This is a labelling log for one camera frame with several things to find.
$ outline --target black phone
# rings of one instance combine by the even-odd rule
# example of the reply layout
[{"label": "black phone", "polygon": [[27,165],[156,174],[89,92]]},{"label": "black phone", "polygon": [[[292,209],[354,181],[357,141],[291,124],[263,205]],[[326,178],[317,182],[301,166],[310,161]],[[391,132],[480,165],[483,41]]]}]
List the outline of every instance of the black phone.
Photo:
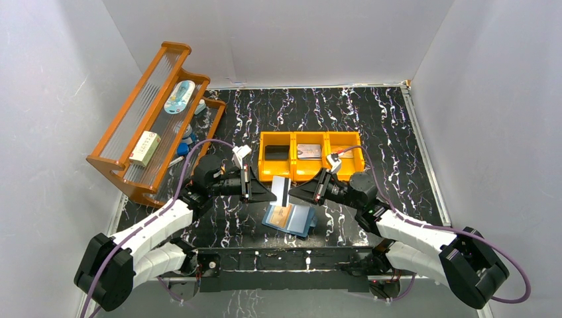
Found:
[{"label": "black phone", "polygon": [[265,160],[285,161],[289,160],[289,145],[282,146],[271,144],[265,146]]}]

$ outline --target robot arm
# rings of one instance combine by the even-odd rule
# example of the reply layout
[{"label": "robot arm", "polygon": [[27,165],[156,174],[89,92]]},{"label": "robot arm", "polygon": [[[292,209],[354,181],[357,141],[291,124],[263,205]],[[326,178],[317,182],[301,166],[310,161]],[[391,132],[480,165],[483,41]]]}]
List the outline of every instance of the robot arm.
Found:
[{"label": "robot arm", "polygon": [[[372,176],[364,172],[353,174],[347,184],[340,182],[335,173],[338,159],[330,160],[331,156],[328,159],[335,169],[322,168],[289,194],[318,205],[328,199],[356,209],[359,225],[386,239],[372,251],[377,264],[432,278],[476,309],[483,308],[507,280],[509,271],[489,246],[463,235],[424,228],[426,222],[392,211],[377,198]],[[465,231],[482,237],[474,229]]]},{"label": "robot arm", "polygon": [[87,293],[102,262],[123,241],[96,283],[92,297],[106,311],[120,306],[135,287],[149,279],[175,270],[193,273],[197,268],[194,246],[180,238],[160,245],[201,218],[212,207],[213,197],[239,195],[247,203],[276,199],[257,180],[251,167],[243,163],[249,147],[235,147],[233,152],[236,163],[233,169],[223,173],[220,158],[204,156],[193,176],[183,183],[178,200],[170,199],[153,214],[112,237],[102,233],[93,237],[74,277],[75,285]]}]

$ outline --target white backdrop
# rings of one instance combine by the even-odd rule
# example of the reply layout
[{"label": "white backdrop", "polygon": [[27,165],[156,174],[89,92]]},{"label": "white backdrop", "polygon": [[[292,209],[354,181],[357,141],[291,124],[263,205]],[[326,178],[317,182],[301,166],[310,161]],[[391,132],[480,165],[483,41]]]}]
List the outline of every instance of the white backdrop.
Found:
[{"label": "white backdrop", "polygon": [[211,87],[412,79],[452,2],[104,0],[141,71],[185,42]]},{"label": "white backdrop", "polygon": [[141,73],[101,1],[0,1],[0,317],[73,317],[120,191],[85,157]]},{"label": "white backdrop", "polygon": [[[479,229],[531,278],[494,317],[559,317],[562,3],[457,0],[412,82],[455,227]],[[497,296],[516,298],[515,269]]]}]

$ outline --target black table surface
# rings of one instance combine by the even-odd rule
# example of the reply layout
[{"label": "black table surface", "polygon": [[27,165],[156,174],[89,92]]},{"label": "black table surface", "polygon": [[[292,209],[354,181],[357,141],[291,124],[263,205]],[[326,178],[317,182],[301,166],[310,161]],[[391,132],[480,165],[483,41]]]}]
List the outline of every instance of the black table surface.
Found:
[{"label": "black table surface", "polygon": [[[384,185],[379,189],[397,209],[417,219],[442,225],[420,147],[414,134],[404,96],[399,87],[332,87],[298,89],[241,89],[208,91],[207,96],[227,104],[215,137],[252,148],[250,163],[257,174],[262,131],[358,131],[372,158],[374,172]],[[192,121],[200,140],[205,138],[213,110]],[[230,159],[224,146],[212,146],[209,154]],[[159,199],[172,197],[182,165],[169,169]],[[292,198],[292,203],[305,204]],[[218,197],[214,208],[182,237],[197,247],[210,248],[317,248],[374,246],[380,239],[365,233],[353,219],[355,210],[332,202],[315,207],[317,227],[300,239],[262,225],[268,203],[242,204],[232,197]],[[128,201],[118,231],[156,211]]]}]

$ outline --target beige box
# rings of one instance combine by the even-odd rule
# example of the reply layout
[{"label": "beige box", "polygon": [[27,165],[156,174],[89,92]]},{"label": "beige box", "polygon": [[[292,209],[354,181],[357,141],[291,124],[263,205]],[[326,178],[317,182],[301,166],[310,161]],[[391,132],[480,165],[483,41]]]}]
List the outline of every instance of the beige box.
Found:
[{"label": "beige box", "polygon": [[129,156],[129,160],[133,164],[138,164],[146,167],[156,151],[156,147],[160,143],[160,136],[155,132],[144,131],[140,136],[139,142],[133,149],[133,152]]}]

